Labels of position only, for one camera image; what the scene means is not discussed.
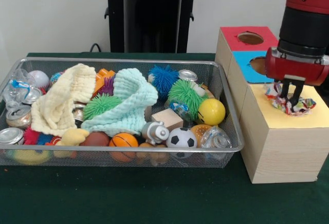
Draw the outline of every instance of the mint green washcloth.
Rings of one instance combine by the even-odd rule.
[[[157,90],[136,68],[118,71],[113,86],[113,96],[120,98],[122,103],[84,121],[81,128],[89,132],[105,132],[110,137],[118,133],[140,135],[146,124],[144,111],[157,102]]]

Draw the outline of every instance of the green table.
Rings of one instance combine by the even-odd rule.
[[[194,59],[213,54],[30,54]],[[329,223],[329,161],[317,182],[252,185],[224,169],[0,166],[0,223]]]

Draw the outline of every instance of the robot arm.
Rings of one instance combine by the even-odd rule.
[[[289,84],[296,85],[292,106],[303,85],[321,85],[329,73],[325,56],[329,45],[329,0],[287,0],[277,48],[267,52],[266,75],[283,82],[281,97]]]

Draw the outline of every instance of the metal basket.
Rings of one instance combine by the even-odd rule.
[[[41,70],[48,76],[63,71],[78,63],[94,67],[111,69],[115,72],[124,68],[137,68],[148,77],[154,65],[172,69],[188,69],[198,75],[199,82],[208,86],[216,98],[226,108],[225,120],[220,127],[229,136],[232,148],[140,148],[140,147],[96,147],[96,146],[43,146],[43,145],[0,145],[1,165],[42,165],[42,166],[160,166],[160,167],[219,167],[227,165],[232,155],[244,146],[239,121],[234,110],[233,100],[223,68],[215,62],[202,61],[151,61],[151,60],[115,60],[115,59],[64,59],[64,58],[26,58],[17,61],[0,86],[0,94],[7,85],[10,75],[18,68]],[[164,109],[164,103],[158,101],[152,107],[152,113]],[[4,101],[0,109],[0,129],[7,128]],[[130,162],[116,161],[113,153],[131,153],[145,158],[134,157]],[[67,153],[65,158],[54,154]]]

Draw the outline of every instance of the yellow towel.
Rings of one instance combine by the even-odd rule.
[[[62,136],[69,128],[77,128],[72,110],[74,102],[88,103],[96,85],[96,72],[84,64],[67,69],[31,108],[31,128],[44,134]]]

